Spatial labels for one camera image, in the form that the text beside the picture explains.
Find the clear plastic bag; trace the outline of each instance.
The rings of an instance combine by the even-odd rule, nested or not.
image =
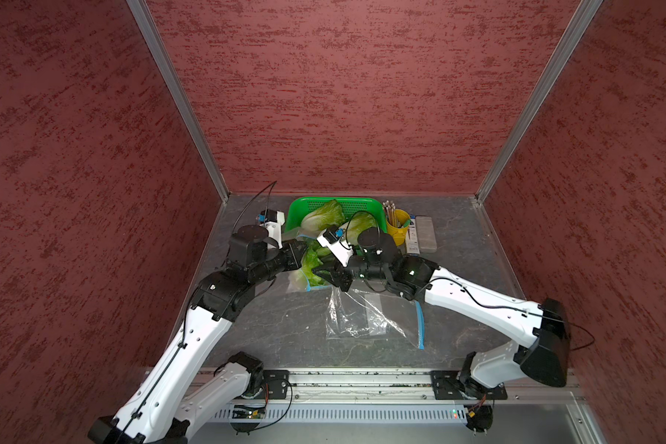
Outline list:
[[[326,314],[328,339],[404,337],[424,350],[424,317],[417,301],[387,291],[376,293],[356,280],[346,291],[333,288]]]
[[[300,226],[291,229],[281,235],[282,240],[289,240],[289,239],[298,239],[303,242],[310,243],[311,241],[316,240],[317,233],[305,230],[301,228]],[[301,269],[290,271],[288,273],[288,280],[289,280],[289,285],[286,288],[286,293],[297,293],[297,292],[303,292],[303,291],[312,291],[312,290],[322,290],[322,289],[329,289],[331,288],[331,285],[326,282],[324,279],[319,279],[317,283],[312,283],[305,275],[304,271]]]

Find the plastic bag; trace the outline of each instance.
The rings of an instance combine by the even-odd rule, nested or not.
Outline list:
[[[323,278],[314,275],[311,270],[322,265],[325,261],[334,260],[334,256],[330,256],[330,249],[321,246],[316,239],[307,236],[305,231],[297,230],[294,232],[294,230],[292,230],[291,232],[288,232],[288,234],[296,234],[297,236],[295,236],[295,238],[306,242],[308,248],[301,259],[301,268],[290,271],[288,274],[289,285],[286,289],[286,293],[329,289],[331,287],[330,283]]]
[[[424,317],[419,302],[387,291],[374,293],[360,280],[345,292],[333,288],[326,314],[328,339],[407,338],[424,350]]]

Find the red textured wall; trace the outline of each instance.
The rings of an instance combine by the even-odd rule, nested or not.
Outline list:
[[[605,0],[487,208],[526,294],[597,336],[572,365],[609,441],[666,443],[666,2]]]
[[[577,0],[150,0],[232,191],[474,194]]]
[[[124,1],[0,1],[0,443],[123,404],[218,206]]]

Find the aluminum frame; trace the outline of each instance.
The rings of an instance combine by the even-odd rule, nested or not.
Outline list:
[[[145,4],[145,0],[126,0],[126,2],[128,3],[128,7],[131,8],[133,18],[138,24],[138,28],[141,30],[141,34],[145,39],[145,43],[148,45],[148,49],[151,50],[153,59],[155,59],[155,64],[158,66],[160,74],[162,75],[165,84],[168,86],[172,99],[175,102],[175,106],[178,107],[180,116],[185,122],[187,130],[190,132],[190,137],[192,137],[192,141],[195,143],[200,157],[202,157],[202,162],[219,193],[219,198],[222,199],[222,202],[227,202],[227,200],[229,200],[229,189],[224,182],[222,172],[219,170],[219,167],[214,160],[212,150],[209,148],[209,144],[207,143],[204,132],[197,121],[195,112],[192,110],[192,106],[187,99],[187,94],[180,83],[175,67],[170,61],[168,51],[165,49],[165,44],[162,42],[160,34],[158,33],[158,28],[153,21],[151,10],[148,9],[148,5]]]
[[[528,98],[528,102],[525,103],[523,111],[521,111],[521,114],[518,116],[518,120],[515,121],[515,125],[513,129],[511,129],[506,142],[498,152],[494,164],[491,166],[491,169],[488,170],[486,178],[481,183],[481,187],[476,193],[476,197],[481,204],[483,204],[484,200],[488,198],[488,194],[501,176],[508,160],[510,160],[515,148],[518,146],[518,143],[531,125],[533,118],[541,108],[542,102],[545,101],[545,98],[551,91],[552,85],[555,84],[559,74],[562,72],[563,68],[565,68],[565,65],[567,65],[569,57],[577,47],[577,43],[579,43],[582,35],[585,34],[587,26],[589,26],[589,23],[595,17],[595,13],[601,4],[602,0],[581,0],[577,6],[575,13],[569,20],[568,27],[562,34],[562,37],[560,37],[558,45],[552,52],[548,64],[542,71],[538,83],[535,84],[535,89],[533,89],[531,96]]]

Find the mounting plate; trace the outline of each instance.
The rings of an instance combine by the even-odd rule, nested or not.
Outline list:
[[[432,390],[434,390],[435,399],[453,400],[453,401],[466,401],[468,398],[464,396],[459,390],[452,386],[451,381],[456,381],[457,370],[432,370],[429,372],[432,377]],[[506,387],[503,385],[490,388],[486,393],[486,400],[503,401],[508,399]]]
[[[288,381],[288,370],[267,370],[264,369],[264,382],[269,384],[269,399],[286,399],[288,393],[288,384],[283,379]],[[264,399],[264,392],[262,391],[254,399]]]

